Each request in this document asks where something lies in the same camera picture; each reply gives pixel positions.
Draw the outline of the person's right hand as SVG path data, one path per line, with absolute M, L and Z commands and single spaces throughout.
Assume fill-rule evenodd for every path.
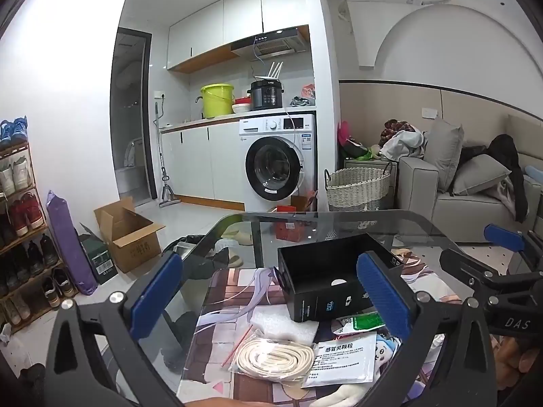
M 541 348 L 513 337 L 491 337 L 497 406 L 542 406 Z

